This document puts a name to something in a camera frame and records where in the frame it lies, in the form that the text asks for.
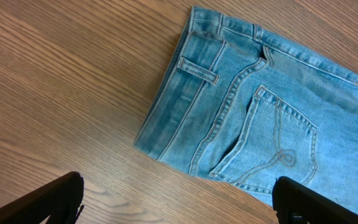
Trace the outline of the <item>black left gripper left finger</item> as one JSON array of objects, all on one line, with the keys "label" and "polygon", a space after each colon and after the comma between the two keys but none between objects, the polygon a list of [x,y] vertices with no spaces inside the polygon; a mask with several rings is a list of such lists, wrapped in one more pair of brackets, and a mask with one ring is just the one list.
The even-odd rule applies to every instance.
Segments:
[{"label": "black left gripper left finger", "polygon": [[0,208],[0,224],[75,224],[84,209],[85,182],[69,172]]}]

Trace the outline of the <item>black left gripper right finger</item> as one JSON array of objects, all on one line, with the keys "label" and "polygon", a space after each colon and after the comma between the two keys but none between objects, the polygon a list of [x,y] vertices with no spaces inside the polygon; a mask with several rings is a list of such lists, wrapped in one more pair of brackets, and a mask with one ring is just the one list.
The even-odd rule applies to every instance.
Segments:
[{"label": "black left gripper right finger", "polygon": [[358,215],[285,177],[272,190],[272,207],[279,224],[358,224]]}]

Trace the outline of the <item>light blue denim jeans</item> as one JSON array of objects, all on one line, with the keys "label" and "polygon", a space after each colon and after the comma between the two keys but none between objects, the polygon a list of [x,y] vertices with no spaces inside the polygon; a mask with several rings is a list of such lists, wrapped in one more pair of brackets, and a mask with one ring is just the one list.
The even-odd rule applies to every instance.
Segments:
[{"label": "light blue denim jeans", "polygon": [[195,6],[134,145],[268,204],[287,176],[358,214],[358,74]]}]

